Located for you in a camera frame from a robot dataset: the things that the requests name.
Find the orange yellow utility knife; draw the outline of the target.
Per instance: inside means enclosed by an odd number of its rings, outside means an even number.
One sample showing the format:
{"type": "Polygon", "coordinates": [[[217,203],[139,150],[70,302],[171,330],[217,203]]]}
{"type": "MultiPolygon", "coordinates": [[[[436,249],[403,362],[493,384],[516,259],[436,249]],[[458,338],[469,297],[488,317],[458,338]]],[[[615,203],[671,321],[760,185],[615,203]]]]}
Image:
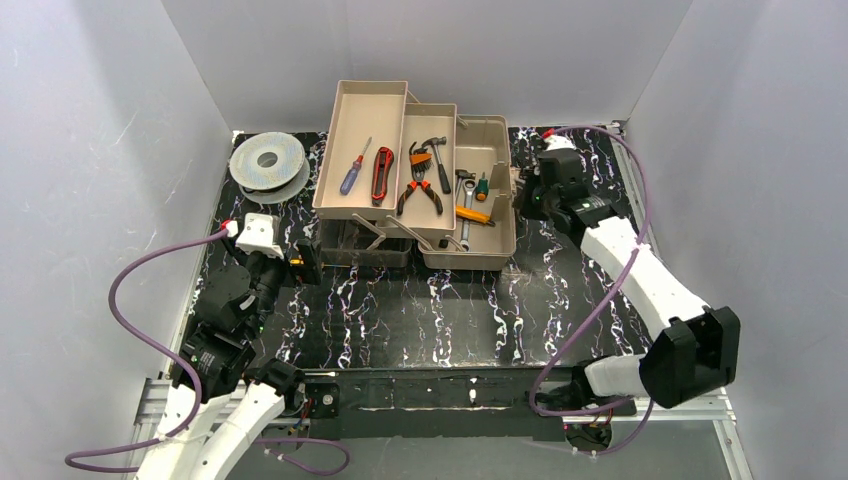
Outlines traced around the orange yellow utility knife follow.
{"type": "Polygon", "coordinates": [[[491,219],[489,215],[486,215],[476,210],[472,210],[467,207],[457,206],[455,208],[455,215],[463,220],[467,220],[470,222],[475,222],[481,225],[492,227],[495,226],[495,222],[491,219]]]}

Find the red utility knife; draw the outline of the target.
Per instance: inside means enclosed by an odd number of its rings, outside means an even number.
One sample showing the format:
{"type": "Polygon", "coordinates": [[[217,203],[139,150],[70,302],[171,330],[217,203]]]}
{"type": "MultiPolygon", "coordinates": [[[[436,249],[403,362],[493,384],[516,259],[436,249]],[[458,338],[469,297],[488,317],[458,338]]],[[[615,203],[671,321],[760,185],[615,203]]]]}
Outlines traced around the red utility knife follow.
{"type": "Polygon", "coordinates": [[[388,147],[380,147],[374,160],[371,186],[371,202],[380,207],[388,192],[388,176],[394,162],[394,153],[388,147]]]}

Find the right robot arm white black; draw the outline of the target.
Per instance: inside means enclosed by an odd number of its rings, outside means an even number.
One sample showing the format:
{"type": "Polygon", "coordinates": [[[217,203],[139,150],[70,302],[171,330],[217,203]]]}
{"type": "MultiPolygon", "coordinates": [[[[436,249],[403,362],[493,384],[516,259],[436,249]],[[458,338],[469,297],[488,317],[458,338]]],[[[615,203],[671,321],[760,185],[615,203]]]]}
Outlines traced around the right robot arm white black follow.
{"type": "Polygon", "coordinates": [[[541,153],[522,172],[519,213],[549,220],[615,278],[652,340],[643,355],[607,356],[572,369],[570,382],[541,395],[557,415],[615,397],[647,396],[663,408],[731,384],[737,374],[741,323],[729,307],[712,308],[688,290],[637,240],[626,214],[593,195],[573,148],[541,153]]]}

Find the steel combination wrench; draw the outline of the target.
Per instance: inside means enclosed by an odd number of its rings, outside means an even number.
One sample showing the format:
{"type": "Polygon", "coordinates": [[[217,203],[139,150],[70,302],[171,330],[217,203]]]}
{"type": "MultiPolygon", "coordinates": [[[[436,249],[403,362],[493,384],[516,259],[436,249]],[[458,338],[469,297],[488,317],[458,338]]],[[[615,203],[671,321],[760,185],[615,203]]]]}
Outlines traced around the steel combination wrench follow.
{"type": "Polygon", "coordinates": [[[470,212],[470,207],[473,203],[476,185],[476,180],[471,177],[462,179],[458,186],[456,211],[457,215],[461,218],[459,243],[464,251],[470,250],[469,237],[471,220],[468,218],[468,213],[470,212]]]}

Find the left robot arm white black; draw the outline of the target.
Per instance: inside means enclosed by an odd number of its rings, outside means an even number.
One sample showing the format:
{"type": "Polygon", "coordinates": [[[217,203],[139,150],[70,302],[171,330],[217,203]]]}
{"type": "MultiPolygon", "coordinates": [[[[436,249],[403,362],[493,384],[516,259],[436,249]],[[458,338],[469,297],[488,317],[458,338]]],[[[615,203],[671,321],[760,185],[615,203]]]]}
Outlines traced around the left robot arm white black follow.
{"type": "Polygon", "coordinates": [[[200,389],[175,368],[157,431],[165,434],[189,413],[195,416],[186,429],[147,450],[135,478],[224,479],[263,428],[296,401],[301,370],[279,360],[250,366],[256,356],[251,343],[280,290],[322,280],[319,245],[300,240],[295,247],[294,258],[241,253],[208,275],[195,304],[196,328],[179,350],[197,372],[200,389]]]}

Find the blue handled tool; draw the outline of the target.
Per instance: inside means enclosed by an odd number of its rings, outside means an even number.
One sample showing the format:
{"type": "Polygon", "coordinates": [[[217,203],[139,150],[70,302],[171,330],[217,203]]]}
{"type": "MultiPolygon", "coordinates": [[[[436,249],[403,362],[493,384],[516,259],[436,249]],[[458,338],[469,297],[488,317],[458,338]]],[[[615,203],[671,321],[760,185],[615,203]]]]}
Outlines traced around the blue handled tool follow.
{"type": "Polygon", "coordinates": [[[346,195],[348,195],[348,194],[351,192],[351,190],[353,189],[353,186],[354,186],[354,184],[355,184],[355,182],[356,182],[356,179],[357,179],[357,177],[358,177],[359,171],[360,171],[360,170],[361,170],[361,168],[362,168],[362,163],[363,163],[363,160],[364,160],[364,156],[365,156],[365,154],[367,153],[367,151],[368,151],[368,149],[369,149],[369,147],[370,147],[370,144],[371,144],[371,142],[372,142],[372,139],[373,139],[373,137],[372,137],[372,136],[369,136],[369,137],[368,137],[368,139],[366,140],[365,145],[363,146],[363,148],[362,148],[361,152],[360,152],[360,153],[359,153],[359,155],[356,157],[356,159],[353,161],[353,163],[352,163],[352,165],[351,165],[350,169],[349,169],[349,170],[348,170],[348,172],[346,173],[346,175],[345,175],[345,177],[344,177],[344,179],[343,179],[343,181],[342,181],[342,183],[341,183],[341,185],[340,185],[340,188],[339,188],[339,193],[340,193],[341,195],[346,196],[346,195]]]}

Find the beige plastic tool box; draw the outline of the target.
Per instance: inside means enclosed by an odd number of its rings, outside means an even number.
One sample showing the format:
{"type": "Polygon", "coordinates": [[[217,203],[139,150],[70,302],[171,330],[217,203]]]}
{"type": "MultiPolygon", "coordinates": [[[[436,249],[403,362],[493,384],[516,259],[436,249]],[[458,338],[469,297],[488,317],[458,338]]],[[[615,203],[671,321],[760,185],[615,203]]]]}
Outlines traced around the beige plastic tool box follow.
{"type": "Polygon", "coordinates": [[[404,81],[338,83],[313,208],[338,266],[499,271],[515,253],[507,121],[423,103],[404,81]]]}

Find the green handled screwdriver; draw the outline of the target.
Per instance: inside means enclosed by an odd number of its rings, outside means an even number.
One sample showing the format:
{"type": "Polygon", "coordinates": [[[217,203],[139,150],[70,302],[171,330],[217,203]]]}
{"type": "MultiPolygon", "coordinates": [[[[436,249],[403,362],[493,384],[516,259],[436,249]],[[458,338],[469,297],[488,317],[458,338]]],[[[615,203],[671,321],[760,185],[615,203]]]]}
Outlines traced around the green handled screwdriver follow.
{"type": "Polygon", "coordinates": [[[485,173],[482,173],[475,187],[475,200],[478,202],[484,202],[489,196],[489,190],[489,179],[486,177],[485,173]]]}

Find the orange hex key set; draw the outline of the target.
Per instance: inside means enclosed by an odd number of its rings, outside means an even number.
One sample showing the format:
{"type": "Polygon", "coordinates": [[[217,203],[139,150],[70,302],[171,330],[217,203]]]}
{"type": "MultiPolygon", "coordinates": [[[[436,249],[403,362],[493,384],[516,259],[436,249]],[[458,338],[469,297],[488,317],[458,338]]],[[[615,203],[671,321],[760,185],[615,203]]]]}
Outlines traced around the orange hex key set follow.
{"type": "Polygon", "coordinates": [[[432,154],[429,152],[428,148],[423,146],[417,147],[417,143],[414,142],[408,151],[408,158],[410,161],[412,179],[416,182],[422,182],[425,178],[426,172],[433,164],[432,154]]]}

